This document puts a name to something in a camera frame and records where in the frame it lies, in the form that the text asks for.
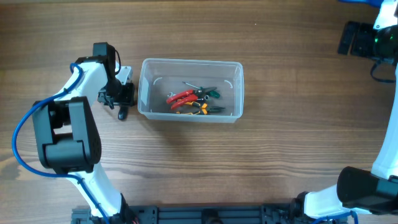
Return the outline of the black red screwdriver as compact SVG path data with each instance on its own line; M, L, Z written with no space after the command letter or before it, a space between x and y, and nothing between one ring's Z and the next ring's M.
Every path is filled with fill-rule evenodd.
M128 116L128 111L129 111L128 106L120 106L120 109L118 112L118 120L120 120L120 121L125 120Z

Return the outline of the red handled pruning shears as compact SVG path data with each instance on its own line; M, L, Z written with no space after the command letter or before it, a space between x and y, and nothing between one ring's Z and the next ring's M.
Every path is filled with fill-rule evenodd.
M185 90L181 93L178 93L174 96L169 97L166 100L167 104L172 104L171 109L177 109L178 107L183 106L185 103L193 102L198 99L204 98L211 91L215 91L217 87L209 87L209 88L199 88L196 90Z

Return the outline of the orange black needle-nose pliers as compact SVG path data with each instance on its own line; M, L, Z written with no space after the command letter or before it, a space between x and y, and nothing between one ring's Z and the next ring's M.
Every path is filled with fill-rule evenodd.
M189 105L189 106L197 109L196 111L192 111L189 113L182 112L182 114L189 114L189 115L208 115L210 113L218 113L225 109L225 107L210 106L207 103L199 103L197 101L187 102L187 103L185 103L185 105Z

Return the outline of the green handled screwdriver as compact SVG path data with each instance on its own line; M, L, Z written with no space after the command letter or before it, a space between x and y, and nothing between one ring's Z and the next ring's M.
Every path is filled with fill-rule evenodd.
M195 86L187 82L183 82L184 84L194 87L194 89L200 90L202 92L202 96L199 97L201 100L209 100L210 98L220 98L220 94L216 91L216 87L211 88L203 88L202 86Z

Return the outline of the silver L-shaped socket wrench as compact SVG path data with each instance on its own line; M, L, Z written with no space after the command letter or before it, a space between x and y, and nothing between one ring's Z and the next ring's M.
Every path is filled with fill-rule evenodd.
M171 103L178 100L188 100L188 101L197 101L197 100L208 100L209 96L205 93L198 93L194 90L186 90L176 95L173 95L167 99L167 103Z

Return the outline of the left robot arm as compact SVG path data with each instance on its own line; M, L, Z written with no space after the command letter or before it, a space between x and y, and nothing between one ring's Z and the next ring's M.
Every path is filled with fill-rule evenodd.
M66 178L90 206L93 223L139 223L101 163L101 139L91 106L98 101L119 106L124 120L134 104L131 67L122 67L118 51L107 42L93 45L90 57L70 65L72 76L56 95L37 101L31 114L39 161L51 177Z

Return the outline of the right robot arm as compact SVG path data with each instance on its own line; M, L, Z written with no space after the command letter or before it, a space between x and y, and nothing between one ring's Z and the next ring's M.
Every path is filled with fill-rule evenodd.
M346 166L378 179L395 175L397 78L373 73L382 63L397 65L397 27L359 29L347 44L335 30L294 26L285 43L295 67L286 113L304 132L294 141L290 188L326 202L321 187L335 184Z

